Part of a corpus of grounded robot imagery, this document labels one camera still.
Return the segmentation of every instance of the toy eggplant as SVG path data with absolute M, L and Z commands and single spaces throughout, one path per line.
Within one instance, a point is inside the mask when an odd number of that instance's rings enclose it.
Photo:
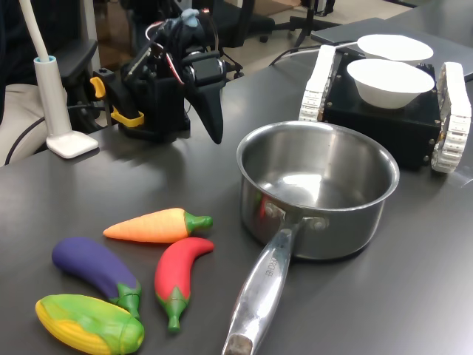
M 165 209 L 115 224 L 103 232 L 107 238 L 148 243 L 174 243 L 196 229 L 212 227 L 211 217 L 196 217 L 183 209 Z
M 80 294 L 46 296 L 36 303 L 43 326 L 58 340 L 91 355 L 134 353 L 144 328 L 124 309 Z
M 111 303 L 140 319 L 140 283 L 107 247 L 89 238 L 67 238 L 52 250 L 52 261 L 66 273 L 93 284 Z
M 154 275 L 156 297 L 169 317 L 168 329 L 180 330 L 179 317 L 191 297 L 191 268 L 194 260 L 214 250 L 202 238 L 186 238 L 169 246 L 160 258 Z

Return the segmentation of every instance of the toy red pepper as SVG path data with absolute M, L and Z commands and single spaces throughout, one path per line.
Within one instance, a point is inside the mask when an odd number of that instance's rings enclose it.
M 154 289 L 169 317 L 168 329 L 180 330 L 179 317 L 191 297 L 191 269 L 194 260 L 214 250 L 214 244 L 202 238 L 186 238 L 169 246 L 154 275 Z

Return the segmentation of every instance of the stainless steel saucepan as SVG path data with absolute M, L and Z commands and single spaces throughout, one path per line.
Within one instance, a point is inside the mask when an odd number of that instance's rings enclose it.
M 222 355 L 254 355 L 291 255 L 328 260 L 361 250 L 398 185 L 399 168 L 361 133 L 303 121 L 253 131 L 236 156 L 243 224 L 267 245 L 238 296 Z

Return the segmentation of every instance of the saucepan rim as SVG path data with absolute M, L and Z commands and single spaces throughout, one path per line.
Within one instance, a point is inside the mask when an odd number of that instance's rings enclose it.
M 253 141 L 257 137 L 259 137 L 263 132 L 268 131 L 269 129 L 272 129 L 272 128 L 278 127 L 278 126 L 317 126 L 319 128 L 326 129 L 326 130 L 337 129 L 339 131 L 346 132 L 348 134 L 354 135 L 354 136 L 362 139 L 363 141 L 367 142 L 368 144 L 370 144 L 370 145 L 374 146 L 375 148 L 379 149 L 381 154 L 386 157 L 389 165 L 391 166 L 392 177 L 391 177 L 391 183 L 389 185 L 388 190 L 386 190 L 385 193 L 382 194 L 382 196 L 378 197 L 376 200 L 373 200 L 369 203 L 365 203 L 363 205 L 354 206 L 354 207 L 347 207 L 347 208 L 343 208 L 343 209 L 324 209 L 324 208 L 321 208 L 321 207 L 310 207 L 310 206 L 306 206 L 306 205 L 299 205 L 297 203 L 289 203 L 289 202 L 284 201 L 281 198 L 271 194 L 267 190 L 263 189 L 260 185 L 255 183 L 253 181 L 253 179 L 250 178 L 250 176 L 248 175 L 248 173 L 245 170 L 245 167 L 243 166 L 242 156 L 243 156 L 243 152 L 245 151 L 245 148 L 248 146 L 248 144 L 251 143 L 251 141 Z M 392 157 L 392 155 L 386 150 L 386 148 L 384 148 L 382 145 L 380 145 L 380 143 L 378 143 L 377 141 L 373 140 L 372 138 L 370 138 L 366 135 L 361 134 L 360 132 L 354 131 L 353 129 L 349 129 L 349 128 L 346 128 L 346 127 L 338 126 L 336 124 L 325 124 L 325 123 L 321 123 L 321 122 L 309 122 L 309 121 L 285 121 L 285 122 L 278 122 L 278 123 L 275 123 L 275 124 L 268 124 L 266 126 L 260 127 L 258 129 L 255 129 L 254 131 L 248 133 L 242 139 L 242 141 L 239 143 L 238 148 L 236 149 L 236 156 L 237 156 L 236 161 L 238 162 L 239 170 L 241 171 L 241 173 L 243 174 L 245 179 L 248 180 L 251 183 L 251 185 L 253 185 L 260 192 L 262 192 L 263 194 L 272 197 L 274 200 L 279 201 L 281 203 L 284 203 L 288 206 L 292 206 L 292 207 L 296 207 L 296 208 L 300 208 L 300 209 L 309 209 L 309 210 L 313 210 L 313 211 L 316 211 L 316 212 L 317 211 L 322 211 L 322 212 L 347 212 L 347 211 L 355 211 L 355 210 L 358 210 L 358 209 L 365 209 L 367 207 L 374 206 L 375 204 L 380 203 L 383 200 L 386 200 L 386 198 L 388 198 L 394 192 L 394 190 L 396 189 L 396 187 L 398 186 L 398 183 L 399 183 L 399 174 L 400 174 L 399 166 L 396 163 L 396 160 Z

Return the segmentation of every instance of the black box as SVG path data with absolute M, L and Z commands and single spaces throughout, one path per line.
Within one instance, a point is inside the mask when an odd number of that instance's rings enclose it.
M 440 133 L 440 110 L 435 89 L 420 94 L 402 109 L 381 109 L 364 102 L 347 65 L 358 60 L 343 55 L 325 100 L 323 121 L 354 129 L 384 146 L 398 165 L 418 169 L 430 162 Z M 432 66 L 419 66 L 435 80 Z

